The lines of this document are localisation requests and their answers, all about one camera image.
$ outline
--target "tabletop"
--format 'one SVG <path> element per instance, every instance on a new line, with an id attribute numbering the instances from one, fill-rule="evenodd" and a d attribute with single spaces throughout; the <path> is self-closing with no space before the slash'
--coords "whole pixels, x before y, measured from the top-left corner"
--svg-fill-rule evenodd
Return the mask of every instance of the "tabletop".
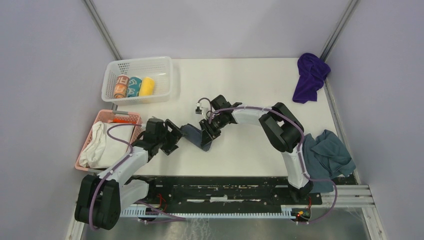
<path id="1" fill-rule="evenodd" d="M 118 106 L 119 111 L 139 113 L 143 122 L 151 117 L 170 119 L 177 126 L 198 128 L 201 115 L 197 101 L 223 95 L 231 104 L 255 107 L 284 103 L 315 138 L 327 129 L 336 133 L 324 89 L 316 102 L 292 101 L 299 72 L 298 58 L 173 59 L 174 85 L 169 101 Z M 281 153 L 268 141 L 263 129 L 248 124 L 229 124 L 208 152 L 182 138 L 170 155 L 163 152 L 135 175 L 164 176 L 287 176 Z"/>

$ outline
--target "perforated basket wall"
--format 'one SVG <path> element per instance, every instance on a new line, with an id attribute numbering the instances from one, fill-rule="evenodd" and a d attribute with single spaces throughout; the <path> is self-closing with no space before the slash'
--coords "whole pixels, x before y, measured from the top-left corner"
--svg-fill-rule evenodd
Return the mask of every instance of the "perforated basket wall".
<path id="1" fill-rule="evenodd" d="M 143 123 L 140 115 L 136 112 L 100 110 L 97 114 L 97 117 L 94 120 L 93 125 L 99 121 L 103 123 L 112 123 L 114 119 L 128 121 L 128 122 L 135 122 L 138 125 L 141 125 Z M 130 143 L 133 143 L 137 139 L 137 136 L 142 131 L 143 129 L 140 126 L 135 126 L 134 131 L 132 132 Z M 87 145 L 91 142 L 92 137 L 93 137 L 93 131 L 92 129 L 90 129 L 87 139 L 85 140 L 84 145 L 82 146 L 81 152 L 79 152 L 78 158 L 76 159 L 75 168 L 78 170 L 89 171 L 89 172 L 99 172 L 98 170 L 92 170 L 90 168 L 83 167 L 80 165 L 81 153 L 87 147 Z"/>
<path id="2" fill-rule="evenodd" d="M 121 74 L 130 78 L 152 78 L 155 82 L 153 94 L 150 96 L 114 98 L 117 77 Z M 168 56 L 113 61 L 107 65 L 104 72 L 101 99 L 119 106 L 165 102 L 170 98 L 172 87 L 173 64 Z"/>

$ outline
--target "folded white cloth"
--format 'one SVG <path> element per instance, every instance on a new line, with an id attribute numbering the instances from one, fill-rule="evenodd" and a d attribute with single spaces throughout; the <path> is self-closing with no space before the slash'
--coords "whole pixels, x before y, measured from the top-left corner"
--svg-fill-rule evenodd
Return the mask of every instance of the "folded white cloth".
<path id="1" fill-rule="evenodd" d="M 92 126 L 92 139 L 87 147 L 81 152 L 79 165 L 92 169 L 109 168 L 121 159 L 127 152 L 128 145 L 113 140 L 106 131 L 119 123 L 96 122 Z M 133 134 L 134 126 L 118 126 L 110 130 L 110 134 L 118 139 L 129 142 Z"/>

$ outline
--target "purple cloth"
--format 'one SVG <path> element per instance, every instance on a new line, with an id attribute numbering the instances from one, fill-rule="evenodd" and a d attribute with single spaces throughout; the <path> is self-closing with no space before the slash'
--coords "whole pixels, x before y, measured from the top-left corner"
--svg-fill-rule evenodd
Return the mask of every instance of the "purple cloth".
<path id="1" fill-rule="evenodd" d="M 304 53 L 297 61 L 299 81 L 293 94 L 293 102 L 304 104 L 317 101 L 317 91 L 324 86 L 330 67 L 312 53 Z"/>

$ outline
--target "white plastic basket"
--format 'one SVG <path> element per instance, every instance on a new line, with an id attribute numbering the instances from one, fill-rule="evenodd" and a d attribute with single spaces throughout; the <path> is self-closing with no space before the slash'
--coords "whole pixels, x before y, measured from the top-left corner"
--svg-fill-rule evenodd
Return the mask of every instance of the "white plastic basket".
<path id="1" fill-rule="evenodd" d="M 150 96 L 114 98 L 117 77 L 121 74 L 130 78 L 152 78 L 155 82 L 153 94 Z M 103 87 L 101 88 L 101 99 L 119 106 L 166 102 L 170 99 L 172 88 L 173 64 L 169 56 L 119 60 L 109 63 L 106 67 Z"/>

